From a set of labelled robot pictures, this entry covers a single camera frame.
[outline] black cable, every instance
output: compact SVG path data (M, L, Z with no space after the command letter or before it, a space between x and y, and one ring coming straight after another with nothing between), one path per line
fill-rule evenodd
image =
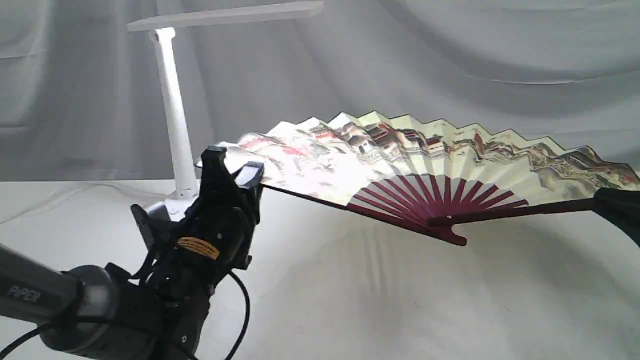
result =
M236 339L236 343L234 343L234 346L231 348L231 351L229 351L229 355L225 357L225 360L231 360L233 356L236 354L236 351L238 350L238 348L240 347L240 343L244 339L244 334L246 334L246 329L247 327L249 327L249 316L251 313L251 303L249 301L249 292L246 290L244 283L242 282L242 280L240 280L240 278L236 274L234 274L231 271L229 272L229 276L231 276L231 278L236 281L238 286L240 286L240 290L242 290L242 294L244 295L244 322L242 324L242 330L240 330L240 335L238 335L238 339Z
M34 338L35 336L38 336L47 330L59 329L61 327L67 327L69 325L74 325L77 323L105 323L111 326L125 327L130 330L135 330L146 335L154 336L160 340L167 341L171 346L180 350L180 352L182 352L189 360L198 360L198 358L195 357L194 355L191 355L189 351L182 346L182 344L171 339L167 335L164 335L152 329L135 326L128 323L118 322L118 321L115 321L114 319L105 318L103 316L73 316L73 317L64 319L64 321L51 322L51 323L46 323L44 325L38 326L36 329L33 329L27 332L25 335L22 335L21 337L17 338L13 343L10 343L2 351L0 351L0 360L3 360L4 358L6 358L17 347L25 343L25 341L31 338Z
M233 358L233 356L236 354L236 351L238 350L238 348L240 347L240 343L244 339L244 335L246 334L247 327L249 326L249 315L250 315L250 309L251 309L250 308L250 300L249 300L249 292L247 291L246 287L244 286L244 283L233 272L229 272L229 276L231 276L231 278L236 281L236 283L240 287L240 290L242 290L242 294L244 295L245 309L244 309L244 322L243 322L243 325L242 325L242 330L240 330L240 335L238 335L238 338L236 339L236 342L234 343L234 346L229 351L229 354L227 355L227 357L225 357L225 360L231 360ZM162 334L162 333L160 333L158 331L152 330L152 329L147 329L147 328L144 328L144 327L138 327L138 326L131 325L131 324L128 324L128 323L117 322L114 319L109 319L109 318L105 318L105 317L102 317L102 316L73 316L71 318L64 319L64 321L51 322L51 323L47 323L45 325L38 326L36 329L33 329L33 330L27 332L26 334L24 334L21 337L17 338L14 342L12 342L9 345L7 345L4 349L2 349L2 351L0 351L0 360L4 360L17 347L19 347L20 345L24 344L27 340L29 340L31 338L34 338L34 337L40 335L41 333L43 333L43 332L45 332L47 330L58 329L58 328L61 328L61 327L67 327L69 325L74 325L74 324L77 324L77 323L105 323L105 324L112 325L112 326L125 327L125 328L130 329L130 330L139 331L139 332L141 332L143 334L151 335L151 336L154 336L154 337L156 337L156 338L158 338L160 340L167 341L171 346L175 347L180 352L182 352L189 360L198 360L198 358L195 357L194 355L191 355L189 353L189 351L184 346L182 346L181 343L171 339L167 335L164 335L164 334Z

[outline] orange label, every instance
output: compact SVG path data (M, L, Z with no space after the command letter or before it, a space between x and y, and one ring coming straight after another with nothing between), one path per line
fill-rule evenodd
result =
M180 238L178 245L213 260L217 259L218 255L220 255L220 250L216 249L215 246L198 238Z

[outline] folding fan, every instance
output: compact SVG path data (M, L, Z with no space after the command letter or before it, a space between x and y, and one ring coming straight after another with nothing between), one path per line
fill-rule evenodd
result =
M549 137L526 140L510 129L491 134L444 119L423 124L408 115L281 122L218 145L227 148L231 172L264 163L268 188L456 245L467 241L453 223L579 211L590 209L584 199L600 188L640 190L628 165L602 161L587 146L564 150Z

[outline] robotic arm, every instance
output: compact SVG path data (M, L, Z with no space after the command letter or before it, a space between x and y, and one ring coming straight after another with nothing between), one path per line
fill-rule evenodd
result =
M221 147L202 153L200 196L181 220L170 220L164 203L148 211L131 207L148 249L134 275L112 263L57 272L0 246L0 315L37 325L57 322L40 334L42 341L90 359L186 359L171 343L193 355L216 285L230 275L248 299L231 271L251 263L263 164L249 162L229 174L224 157ZM74 322L78 316L109 321ZM171 341L158 340L158 333Z

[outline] white desk lamp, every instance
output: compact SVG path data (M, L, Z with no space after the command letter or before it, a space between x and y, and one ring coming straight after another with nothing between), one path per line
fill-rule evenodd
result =
M137 20L127 25L129 31L149 31L156 49L156 62L160 73L164 113L169 131L173 174L175 176L175 192L164 202L172 216L172 220L174 217L178 220L179 215L198 196L198 183L193 166L191 144L173 57L172 39L175 36L174 28L299 19L317 15L322 9L322 1L299 1L295 3L162 15Z

